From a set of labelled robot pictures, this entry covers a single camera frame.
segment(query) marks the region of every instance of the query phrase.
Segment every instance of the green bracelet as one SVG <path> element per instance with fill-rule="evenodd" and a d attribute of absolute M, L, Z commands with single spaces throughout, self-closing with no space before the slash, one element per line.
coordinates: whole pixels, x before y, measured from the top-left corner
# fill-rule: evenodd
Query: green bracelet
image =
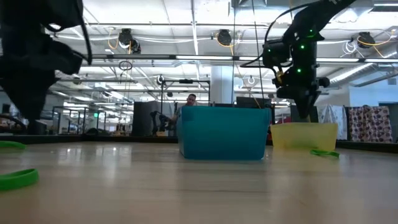
<path fill-rule="evenodd" d="M 334 156 L 336 158 L 340 157 L 340 154 L 338 152 L 333 151 L 311 150 L 310 153 L 316 156 Z"/>
<path fill-rule="evenodd" d="M 0 175 L 0 190 L 14 190 L 36 183 L 39 173 L 36 169 L 27 169 Z"/>
<path fill-rule="evenodd" d="M 16 147 L 19 149 L 25 149 L 26 145 L 14 141 L 0 141 L 0 147 Z"/>

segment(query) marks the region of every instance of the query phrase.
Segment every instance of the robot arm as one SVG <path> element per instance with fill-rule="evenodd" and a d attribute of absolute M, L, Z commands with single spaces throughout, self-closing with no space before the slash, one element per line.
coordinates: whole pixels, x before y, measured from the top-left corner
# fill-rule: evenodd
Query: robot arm
<path fill-rule="evenodd" d="M 321 93 L 319 86 L 330 84 L 327 78 L 317 78 L 317 41 L 324 40 L 319 32 L 353 2 L 355 0 L 321 0 L 306 4 L 281 39 L 267 40 L 267 31 L 262 62 L 275 72 L 272 82 L 277 87 L 277 97 L 294 100 L 301 118 L 309 115 Z M 289 69 L 283 72 L 282 67 Z"/>
<path fill-rule="evenodd" d="M 45 33 L 45 28 L 56 33 L 75 26 L 82 28 L 87 58 Z M 91 47 L 83 21 L 83 2 L 0 1 L 0 27 L 3 49 L 0 85 L 25 118 L 39 119 L 47 91 L 57 81 L 55 71 L 72 75 L 79 72 L 83 59 L 91 64 Z"/>

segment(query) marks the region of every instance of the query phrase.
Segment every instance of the yellow plastic bin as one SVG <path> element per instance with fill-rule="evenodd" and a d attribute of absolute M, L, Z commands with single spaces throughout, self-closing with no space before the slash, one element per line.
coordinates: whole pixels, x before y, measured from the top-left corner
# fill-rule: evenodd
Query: yellow plastic bin
<path fill-rule="evenodd" d="M 337 132 L 338 125 L 332 123 L 285 123 L 271 126 L 274 150 L 334 151 Z"/>

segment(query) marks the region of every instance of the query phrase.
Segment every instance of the blue plastic bin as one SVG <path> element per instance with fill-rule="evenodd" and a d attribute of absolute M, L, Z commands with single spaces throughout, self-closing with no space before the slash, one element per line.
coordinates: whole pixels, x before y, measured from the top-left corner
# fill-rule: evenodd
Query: blue plastic bin
<path fill-rule="evenodd" d="M 270 109 L 184 106 L 177 122 L 186 159 L 261 160 Z"/>

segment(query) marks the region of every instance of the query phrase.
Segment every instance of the curtain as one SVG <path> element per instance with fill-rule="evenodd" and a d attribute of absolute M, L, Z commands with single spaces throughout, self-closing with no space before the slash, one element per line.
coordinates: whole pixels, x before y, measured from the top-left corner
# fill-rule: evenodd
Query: curtain
<path fill-rule="evenodd" d="M 338 140 L 347 140 L 347 115 L 344 106 L 317 106 L 319 123 L 338 125 Z"/>
<path fill-rule="evenodd" d="M 389 110 L 386 106 L 363 106 L 349 109 L 352 141 L 392 143 Z"/>

